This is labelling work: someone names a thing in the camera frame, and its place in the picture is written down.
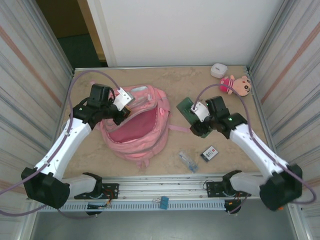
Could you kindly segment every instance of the stuffed doll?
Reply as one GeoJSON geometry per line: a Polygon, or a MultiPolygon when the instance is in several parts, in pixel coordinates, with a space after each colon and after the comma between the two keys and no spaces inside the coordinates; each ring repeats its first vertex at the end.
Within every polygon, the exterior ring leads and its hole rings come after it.
{"type": "MultiPolygon", "coordinates": [[[[224,77],[220,80],[221,84],[227,85],[233,88],[240,96],[246,96],[250,93],[251,83],[247,76],[243,76],[235,80],[233,75],[229,77],[224,77]]],[[[220,86],[222,92],[232,94],[232,91],[226,86],[220,86]]]]}

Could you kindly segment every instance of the small plastic package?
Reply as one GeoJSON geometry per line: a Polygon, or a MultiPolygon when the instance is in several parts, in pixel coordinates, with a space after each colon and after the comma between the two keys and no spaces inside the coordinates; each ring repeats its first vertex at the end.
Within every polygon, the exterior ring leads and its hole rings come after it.
{"type": "Polygon", "coordinates": [[[195,161],[193,161],[191,157],[188,156],[188,154],[184,150],[179,152],[179,157],[191,172],[195,173],[198,170],[198,165],[195,163],[195,161]]]}

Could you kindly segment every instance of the dark floor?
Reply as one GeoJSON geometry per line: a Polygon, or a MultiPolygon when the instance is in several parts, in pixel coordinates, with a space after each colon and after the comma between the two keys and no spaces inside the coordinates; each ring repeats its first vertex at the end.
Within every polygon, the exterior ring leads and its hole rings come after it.
{"type": "Polygon", "coordinates": [[[288,209],[270,211],[260,199],[250,199],[237,215],[215,210],[121,211],[73,220],[58,212],[40,212],[30,239],[296,240],[297,235],[288,209]]]}
{"type": "Polygon", "coordinates": [[[107,67],[99,61],[89,34],[62,37],[58,41],[73,69],[107,67]]]}

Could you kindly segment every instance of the gray floor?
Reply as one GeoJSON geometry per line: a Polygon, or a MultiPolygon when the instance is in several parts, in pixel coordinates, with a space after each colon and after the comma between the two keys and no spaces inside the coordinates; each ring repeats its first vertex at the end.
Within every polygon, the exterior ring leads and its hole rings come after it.
{"type": "Polygon", "coordinates": [[[248,200],[237,215],[223,211],[103,212],[71,220],[39,213],[33,240],[295,240],[286,210],[267,210],[248,200]]]}

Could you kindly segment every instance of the beige table surface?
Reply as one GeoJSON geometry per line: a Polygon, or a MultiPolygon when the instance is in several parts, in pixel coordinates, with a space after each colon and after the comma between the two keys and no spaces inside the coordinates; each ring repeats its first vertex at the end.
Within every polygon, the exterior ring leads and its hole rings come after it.
{"type": "MultiPolygon", "coordinates": [[[[206,86],[218,83],[219,80],[210,75],[209,66],[197,67],[163,67],[163,68],[136,68],[136,69],[108,69],[103,71],[113,77],[122,86],[151,84],[164,90],[171,105],[170,124],[189,128],[187,120],[176,108],[184,98],[190,97],[195,101],[197,95],[206,86]]],[[[227,75],[240,78],[244,75],[242,66],[229,66],[227,75]]],[[[91,84],[94,80],[98,84],[112,86],[111,81],[98,73],[87,73],[74,85],[71,92],[73,106],[90,94],[91,84]]],[[[230,113],[238,112],[245,118],[244,108],[234,94],[227,95],[217,87],[207,90],[202,96],[204,102],[214,96],[223,96],[230,113]]],[[[249,108],[252,128],[256,134],[265,141],[264,132],[251,94],[244,97],[249,108]]],[[[66,109],[64,119],[68,118],[69,108],[66,109]]],[[[213,131],[205,139],[192,133],[169,131],[166,147],[150,160],[147,168],[139,169],[134,162],[123,160],[107,148],[101,133],[94,130],[79,146],[71,159],[64,177],[74,177],[84,172],[90,172],[102,177],[113,176],[143,176],[143,175],[169,175],[189,174],[190,170],[178,157],[178,152],[185,150],[198,164],[198,173],[227,173],[240,169],[243,172],[257,172],[255,164],[231,140],[227,140],[221,133],[213,131]],[[208,163],[200,154],[209,146],[214,146],[218,154],[208,163]]]]}

